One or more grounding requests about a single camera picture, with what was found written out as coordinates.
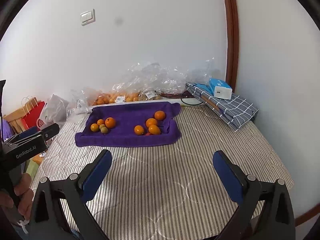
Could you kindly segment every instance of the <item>striped bedspread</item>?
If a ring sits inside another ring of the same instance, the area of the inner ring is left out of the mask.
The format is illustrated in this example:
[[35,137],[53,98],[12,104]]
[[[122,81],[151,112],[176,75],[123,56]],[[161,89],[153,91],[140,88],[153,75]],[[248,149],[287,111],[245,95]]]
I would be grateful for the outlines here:
[[[66,123],[51,144],[32,184],[79,173],[104,147],[75,145],[75,133],[89,115]],[[257,127],[249,121],[236,133],[207,106],[182,107],[175,117],[181,138],[157,147],[107,147],[111,168],[95,198],[87,203],[109,239],[204,239],[217,235],[237,204],[225,191],[212,166],[212,154],[223,150],[246,174],[274,182],[293,180]],[[259,203],[254,216],[260,214]],[[77,229],[65,200],[70,227]]]

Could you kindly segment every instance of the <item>light switch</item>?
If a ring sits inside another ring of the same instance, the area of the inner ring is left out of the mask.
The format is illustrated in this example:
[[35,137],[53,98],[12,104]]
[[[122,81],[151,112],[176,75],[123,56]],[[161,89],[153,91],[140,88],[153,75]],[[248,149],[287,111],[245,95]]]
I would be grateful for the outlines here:
[[80,22],[81,25],[87,25],[89,23],[95,22],[95,11],[92,9],[92,11],[86,11],[82,14],[80,14]]

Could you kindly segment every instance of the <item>silver screw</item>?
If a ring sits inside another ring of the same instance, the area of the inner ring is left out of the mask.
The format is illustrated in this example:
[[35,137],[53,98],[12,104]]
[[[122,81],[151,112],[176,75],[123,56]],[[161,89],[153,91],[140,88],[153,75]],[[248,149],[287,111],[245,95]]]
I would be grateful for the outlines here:
[[42,177],[41,179],[40,179],[40,182],[41,183],[45,183],[47,181],[47,178],[46,177]]
[[69,176],[69,179],[71,179],[71,180],[75,180],[76,178],[78,178],[78,174],[76,174],[76,173],[72,173],[72,174]]
[[247,178],[248,178],[248,180],[250,180],[250,181],[255,181],[255,180],[256,180],[256,177],[255,177],[254,175],[252,175],[252,174],[249,174],[249,175],[247,176]]
[[279,183],[280,185],[284,185],[284,180],[283,180],[283,179],[278,179],[278,183]]

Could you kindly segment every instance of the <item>finger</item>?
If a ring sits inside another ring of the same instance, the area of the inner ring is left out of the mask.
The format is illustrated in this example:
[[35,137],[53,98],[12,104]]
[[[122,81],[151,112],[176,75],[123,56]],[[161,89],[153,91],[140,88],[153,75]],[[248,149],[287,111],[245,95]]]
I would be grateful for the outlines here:
[[23,173],[20,182],[14,187],[14,192],[17,196],[25,193],[31,185],[31,176],[28,173]]
[[8,208],[13,207],[13,200],[7,193],[0,191],[0,205]]
[[26,220],[30,220],[31,208],[32,208],[32,201],[31,201],[31,204],[28,206],[26,213],[24,214],[24,218]]
[[28,206],[32,203],[33,191],[29,188],[21,198],[21,201],[18,206],[19,213],[24,216],[26,214]]

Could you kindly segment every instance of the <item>white price label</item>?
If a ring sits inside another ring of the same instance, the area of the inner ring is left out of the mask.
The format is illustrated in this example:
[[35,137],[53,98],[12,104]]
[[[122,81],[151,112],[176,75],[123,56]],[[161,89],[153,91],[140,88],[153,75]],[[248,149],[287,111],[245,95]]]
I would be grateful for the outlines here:
[[116,103],[124,102],[124,100],[125,100],[125,97],[117,97]]
[[148,92],[146,93],[146,96],[148,99],[151,99],[151,98],[157,97],[158,95],[155,92]]

